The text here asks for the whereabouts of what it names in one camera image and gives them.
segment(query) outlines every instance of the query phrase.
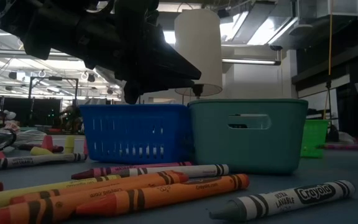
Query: teal plastic bin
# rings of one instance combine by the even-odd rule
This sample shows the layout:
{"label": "teal plastic bin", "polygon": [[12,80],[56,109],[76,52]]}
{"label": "teal plastic bin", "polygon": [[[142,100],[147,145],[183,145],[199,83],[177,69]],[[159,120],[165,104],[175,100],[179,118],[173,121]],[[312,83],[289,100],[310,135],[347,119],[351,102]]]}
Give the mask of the teal plastic bin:
{"label": "teal plastic bin", "polygon": [[307,101],[198,100],[189,107],[198,164],[256,174],[298,168]]}

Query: yellow cable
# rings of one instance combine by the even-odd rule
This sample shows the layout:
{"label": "yellow cable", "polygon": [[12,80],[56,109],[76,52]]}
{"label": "yellow cable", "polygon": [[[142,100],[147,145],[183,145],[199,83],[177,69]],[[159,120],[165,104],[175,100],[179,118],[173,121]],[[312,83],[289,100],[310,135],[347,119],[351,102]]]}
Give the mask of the yellow cable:
{"label": "yellow cable", "polygon": [[[332,53],[333,53],[333,9],[334,9],[334,0],[331,0],[331,8],[329,12],[329,52],[328,52],[328,75],[331,75],[331,66],[332,66]],[[328,102],[328,92],[326,97],[326,105],[324,107],[323,119],[326,119],[327,111],[327,102]]]}

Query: table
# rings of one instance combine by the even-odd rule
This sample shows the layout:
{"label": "table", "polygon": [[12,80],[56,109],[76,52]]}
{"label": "table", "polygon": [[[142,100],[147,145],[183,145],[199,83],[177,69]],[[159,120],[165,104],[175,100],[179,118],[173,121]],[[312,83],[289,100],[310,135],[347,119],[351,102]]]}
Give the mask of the table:
{"label": "table", "polygon": [[[63,138],[54,136],[54,143],[64,145]],[[75,152],[81,152],[83,139],[76,140]],[[13,151],[10,156],[27,156],[25,151]],[[33,185],[51,184],[70,180],[74,173],[92,167],[108,166],[94,161],[83,163],[59,164],[50,166],[27,167],[0,171],[0,181],[5,189],[16,189]],[[156,208],[116,218],[75,219],[64,223],[202,223],[224,224],[219,220],[210,220],[208,209],[218,208],[234,197],[260,194],[289,189],[303,185],[320,184],[333,180],[349,180],[356,186],[353,199],[318,205],[294,212],[254,220],[251,223],[358,223],[358,152],[326,151],[324,159],[302,159],[299,169],[291,176],[287,175],[250,175],[248,190],[210,197],[194,202],[181,203]]]}

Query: white crayon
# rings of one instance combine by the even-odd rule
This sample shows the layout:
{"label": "white crayon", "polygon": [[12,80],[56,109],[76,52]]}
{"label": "white crayon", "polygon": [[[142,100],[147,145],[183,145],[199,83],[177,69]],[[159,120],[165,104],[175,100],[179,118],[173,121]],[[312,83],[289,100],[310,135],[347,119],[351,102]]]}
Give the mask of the white crayon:
{"label": "white crayon", "polygon": [[176,166],[176,167],[151,167],[151,168],[131,168],[118,172],[121,177],[133,177],[142,174],[151,174],[161,171],[173,170],[182,172],[188,177],[214,177],[228,175],[229,167],[225,164],[201,165],[201,166]]}
{"label": "white crayon", "polygon": [[356,188],[346,180],[328,182],[269,194],[250,195],[228,201],[224,208],[209,213],[210,218],[244,222],[299,208],[331,202],[354,195]]}
{"label": "white crayon", "polygon": [[0,170],[11,169],[16,167],[56,164],[56,163],[64,163],[64,162],[79,162],[79,161],[85,161],[87,158],[88,156],[82,153],[8,157],[8,158],[0,159]]}

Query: teal basket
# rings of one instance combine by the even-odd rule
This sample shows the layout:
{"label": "teal basket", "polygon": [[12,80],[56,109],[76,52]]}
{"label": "teal basket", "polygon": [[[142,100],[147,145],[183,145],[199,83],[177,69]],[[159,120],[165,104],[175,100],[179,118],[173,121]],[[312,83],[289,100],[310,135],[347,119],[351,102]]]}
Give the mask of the teal basket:
{"label": "teal basket", "polygon": [[317,146],[325,144],[328,125],[327,120],[306,120],[301,157],[323,158],[323,149],[318,149]]}
{"label": "teal basket", "polygon": [[199,100],[189,107],[198,164],[259,174],[298,168],[307,101]]}

